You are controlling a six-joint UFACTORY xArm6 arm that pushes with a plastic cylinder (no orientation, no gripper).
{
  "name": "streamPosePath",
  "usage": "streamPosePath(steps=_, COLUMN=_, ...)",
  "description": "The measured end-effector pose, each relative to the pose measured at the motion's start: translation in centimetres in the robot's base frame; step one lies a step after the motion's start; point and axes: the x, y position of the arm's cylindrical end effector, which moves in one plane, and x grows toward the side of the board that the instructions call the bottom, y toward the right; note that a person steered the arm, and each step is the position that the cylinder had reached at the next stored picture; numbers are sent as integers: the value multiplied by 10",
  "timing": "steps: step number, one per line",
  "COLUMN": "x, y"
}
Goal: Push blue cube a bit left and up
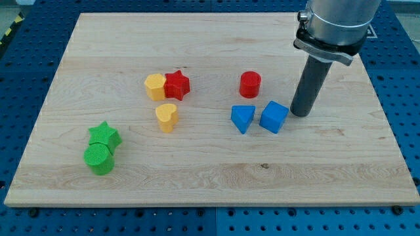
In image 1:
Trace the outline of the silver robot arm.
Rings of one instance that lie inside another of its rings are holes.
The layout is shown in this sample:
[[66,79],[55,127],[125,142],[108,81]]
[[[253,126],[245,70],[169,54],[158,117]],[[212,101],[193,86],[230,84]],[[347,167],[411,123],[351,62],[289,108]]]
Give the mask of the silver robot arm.
[[380,0],[309,0],[297,13],[293,45],[323,63],[351,65],[368,35]]

